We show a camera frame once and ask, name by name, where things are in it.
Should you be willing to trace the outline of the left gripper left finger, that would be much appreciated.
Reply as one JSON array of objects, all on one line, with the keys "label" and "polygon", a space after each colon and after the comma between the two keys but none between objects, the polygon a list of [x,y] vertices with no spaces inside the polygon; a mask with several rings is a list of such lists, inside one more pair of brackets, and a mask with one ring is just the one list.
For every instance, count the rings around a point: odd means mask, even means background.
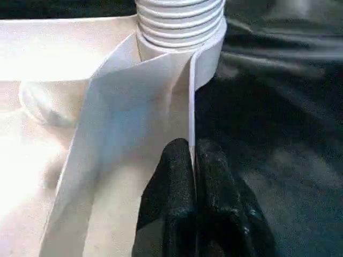
[{"label": "left gripper left finger", "polygon": [[196,196],[188,142],[163,149],[141,196],[132,256],[195,256]]}]

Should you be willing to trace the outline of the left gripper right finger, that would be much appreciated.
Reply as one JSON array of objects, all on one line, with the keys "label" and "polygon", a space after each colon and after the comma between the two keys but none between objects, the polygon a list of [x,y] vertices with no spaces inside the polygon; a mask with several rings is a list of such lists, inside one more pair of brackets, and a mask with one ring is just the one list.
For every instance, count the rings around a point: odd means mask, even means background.
[{"label": "left gripper right finger", "polygon": [[211,140],[196,145],[199,256],[277,256],[256,196]]}]

